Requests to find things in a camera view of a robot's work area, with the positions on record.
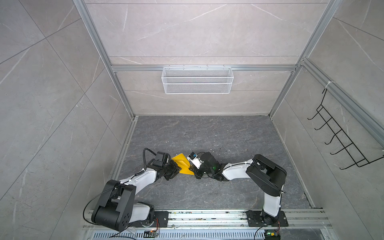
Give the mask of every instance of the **black mounting plate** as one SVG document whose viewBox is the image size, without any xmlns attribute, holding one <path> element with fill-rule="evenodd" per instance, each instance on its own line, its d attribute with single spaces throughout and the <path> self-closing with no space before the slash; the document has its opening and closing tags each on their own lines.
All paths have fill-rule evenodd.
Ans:
<svg viewBox="0 0 384 240">
<path fill-rule="evenodd" d="M 247 214 L 248 226 L 250 226 L 250 227 L 266 226 L 262 222 L 262 217 L 261 217 L 262 212 L 261 211 L 249 210 L 249 211 L 246 211 L 245 213 Z M 285 217 L 285 213 L 283 211 L 279 212 L 278 221 L 280 222 L 281 227 L 288 227 L 288 221 L 287 221 L 287 218 Z M 274 223 L 274 224 L 271 224 L 270 226 L 279 227 L 279 223 Z"/>
<path fill-rule="evenodd" d="M 154 218 L 159 220 L 160 227 L 168 226 L 168 214 L 169 212 L 167 211 L 155 211 Z M 140 221 L 136 221 L 132 223 L 131 227 L 143 227 L 143 225 L 140 224 Z M 148 227 L 156 227 L 156 220 Z"/>
</svg>

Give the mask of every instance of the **wall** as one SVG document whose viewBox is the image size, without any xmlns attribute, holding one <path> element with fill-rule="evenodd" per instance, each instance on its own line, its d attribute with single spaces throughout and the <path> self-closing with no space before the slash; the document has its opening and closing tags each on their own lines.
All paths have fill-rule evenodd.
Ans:
<svg viewBox="0 0 384 240">
<path fill-rule="evenodd" d="M 229 94 L 165 94 L 161 73 L 118 72 L 137 115 L 267 115 L 290 74 L 288 71 L 234 71 Z"/>
<path fill-rule="evenodd" d="M 344 0 L 310 56 L 384 124 L 384 1 Z"/>
<path fill-rule="evenodd" d="M 364 167 L 353 163 L 341 144 L 316 114 L 324 87 L 303 70 L 296 78 L 284 101 L 273 117 L 280 137 L 296 166 L 315 207 L 322 207 L 340 239 L 382 239 L 384 221 L 384 159 Z M 330 93 L 323 102 L 336 122 L 347 132 L 362 153 L 370 160 L 383 155 L 382 147 Z M 332 122 L 331 127 L 338 131 Z M 350 142 L 338 134 L 344 145 Z M 360 160 L 356 149 L 349 147 L 352 156 Z"/>
<path fill-rule="evenodd" d="M 2 0 L 0 22 L 0 238 L 71 239 L 130 120 L 72 1 Z"/>
<path fill-rule="evenodd" d="M 382 1 L 345 0 L 309 59 L 383 123 L 384 58 Z M 357 167 L 316 114 L 324 87 L 306 70 L 295 79 L 273 117 L 287 151 L 316 207 L 323 207 L 340 239 L 384 239 L 384 159 Z M 330 93 L 325 108 L 370 161 L 383 147 Z M 336 132 L 338 127 L 331 121 Z M 338 134 L 344 145 L 350 142 Z M 363 157 L 348 147 L 356 160 Z"/>
<path fill-rule="evenodd" d="M 327 1 L 86 2 L 112 64 L 141 65 L 296 64 Z M 266 115 L 281 90 L 280 78 L 286 81 L 289 75 L 269 77 L 275 73 L 236 72 L 230 94 L 198 97 L 166 95 L 160 73 L 119 73 L 119 77 L 136 114 Z M 132 79 L 136 83 L 128 84 Z M 245 81 L 248 87 L 239 84 Z"/>
</svg>

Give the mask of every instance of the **wire basket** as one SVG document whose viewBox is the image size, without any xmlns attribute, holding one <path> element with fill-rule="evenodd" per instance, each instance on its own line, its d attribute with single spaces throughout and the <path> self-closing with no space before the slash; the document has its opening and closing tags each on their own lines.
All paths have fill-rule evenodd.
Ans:
<svg viewBox="0 0 384 240">
<path fill-rule="evenodd" d="M 229 93 L 230 67 L 166 67 L 161 75 L 166 94 Z"/>
</svg>

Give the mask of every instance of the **cable tie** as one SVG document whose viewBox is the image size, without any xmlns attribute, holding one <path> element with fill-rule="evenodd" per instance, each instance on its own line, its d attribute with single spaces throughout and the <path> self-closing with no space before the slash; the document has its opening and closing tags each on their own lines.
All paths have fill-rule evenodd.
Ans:
<svg viewBox="0 0 384 240">
<path fill-rule="evenodd" d="M 336 83 L 336 82 L 328 81 L 327 85 L 325 85 L 325 88 L 327 88 L 330 83 Z"/>
</svg>

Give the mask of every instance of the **yellow fabric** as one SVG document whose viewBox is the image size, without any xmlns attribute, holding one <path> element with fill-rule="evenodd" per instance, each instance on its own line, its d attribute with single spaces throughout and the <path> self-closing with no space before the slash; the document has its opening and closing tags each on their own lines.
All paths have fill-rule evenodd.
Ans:
<svg viewBox="0 0 384 240">
<path fill-rule="evenodd" d="M 172 160 L 175 161 L 179 167 L 181 167 L 180 173 L 194 175 L 193 172 L 188 169 L 190 164 L 184 154 L 180 153 L 179 155 L 173 157 Z"/>
</svg>

